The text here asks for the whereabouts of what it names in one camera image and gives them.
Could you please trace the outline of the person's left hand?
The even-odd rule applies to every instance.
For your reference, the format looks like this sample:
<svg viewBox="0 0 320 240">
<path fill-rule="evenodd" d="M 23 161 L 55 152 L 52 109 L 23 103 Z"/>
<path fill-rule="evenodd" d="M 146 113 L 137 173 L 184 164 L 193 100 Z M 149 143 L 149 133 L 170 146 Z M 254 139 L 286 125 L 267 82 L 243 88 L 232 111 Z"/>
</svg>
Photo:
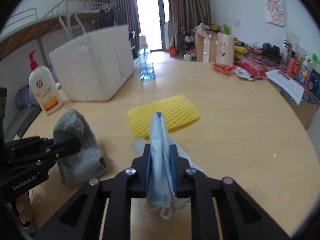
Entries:
<svg viewBox="0 0 320 240">
<path fill-rule="evenodd" d="M 23 224 L 32 220 L 33 214 L 28 193 L 24 193 L 17 198 L 16 209 Z"/>
</svg>

